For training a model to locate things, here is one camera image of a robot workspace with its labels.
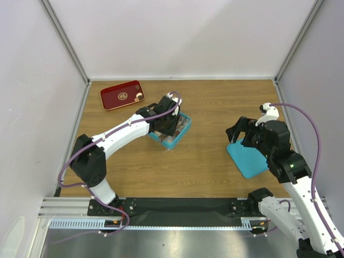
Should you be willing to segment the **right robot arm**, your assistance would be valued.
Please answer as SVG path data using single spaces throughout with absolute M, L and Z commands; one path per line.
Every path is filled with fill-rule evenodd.
M 298 257 L 343 257 L 343 236 L 314 187 L 316 174 L 292 150 L 286 123 L 277 118 L 240 117 L 234 126 L 226 129 L 229 142 L 236 143 L 241 132 L 245 134 L 241 144 L 256 149 L 266 159 L 269 171 L 292 198 L 301 221 L 284 210 L 265 189 L 253 192 L 255 198 L 248 201 L 248 212 L 267 216 L 296 243 Z

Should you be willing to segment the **blue tin lid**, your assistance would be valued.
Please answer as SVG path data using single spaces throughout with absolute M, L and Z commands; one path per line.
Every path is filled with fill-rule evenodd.
M 251 179 L 268 170 L 266 158 L 255 148 L 244 147 L 242 139 L 231 143 L 226 150 L 242 176 Z

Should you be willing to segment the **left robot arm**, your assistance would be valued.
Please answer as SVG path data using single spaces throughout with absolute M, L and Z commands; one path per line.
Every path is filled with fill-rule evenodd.
M 106 215 L 113 215 L 120 207 L 119 197 L 106 180 L 106 161 L 116 151 L 130 142 L 159 132 L 174 135 L 180 118 L 182 98 L 170 92 L 158 103 L 138 109 L 126 121 L 92 137 L 79 136 L 75 142 L 69 167 L 99 200 L 99 208 Z

